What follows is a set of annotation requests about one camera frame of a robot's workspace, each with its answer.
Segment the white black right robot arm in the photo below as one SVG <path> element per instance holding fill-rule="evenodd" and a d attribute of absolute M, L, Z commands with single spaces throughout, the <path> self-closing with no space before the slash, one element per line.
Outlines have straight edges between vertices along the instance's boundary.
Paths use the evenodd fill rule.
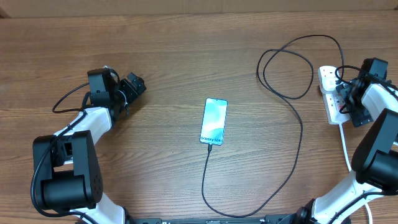
<path fill-rule="evenodd" d="M 356 148 L 351 171 L 331 191 L 309 201 L 282 223 L 350 223 L 349 216 L 370 201 L 397 195 L 397 87 L 387 79 L 388 62 L 367 58 L 358 76 L 340 80 L 338 71 L 319 69 L 321 91 L 327 97 L 340 95 L 332 105 L 348 114 L 358 127 L 373 125 Z"/>

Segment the black Samsung smartphone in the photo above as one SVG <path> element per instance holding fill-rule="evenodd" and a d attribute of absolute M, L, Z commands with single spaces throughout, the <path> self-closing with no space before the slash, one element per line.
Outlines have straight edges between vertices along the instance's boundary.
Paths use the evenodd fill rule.
<path fill-rule="evenodd" d="M 206 99 L 200 132 L 201 143 L 217 146 L 223 144 L 227 107 L 226 100 Z"/>

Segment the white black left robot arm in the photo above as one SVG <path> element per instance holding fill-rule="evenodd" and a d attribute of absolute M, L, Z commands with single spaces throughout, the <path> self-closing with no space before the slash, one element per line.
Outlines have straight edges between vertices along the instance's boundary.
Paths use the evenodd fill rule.
<path fill-rule="evenodd" d="M 104 192 L 95 145 L 101 136 L 129 114 L 129 105 L 142 95 L 144 80 L 130 73 L 120 78 L 111 67 L 90 70 L 89 87 L 77 117 L 54 134 L 32 144 L 34 173 L 30 197 L 43 216 L 76 216 L 81 223 L 134 223 L 128 210 Z"/>

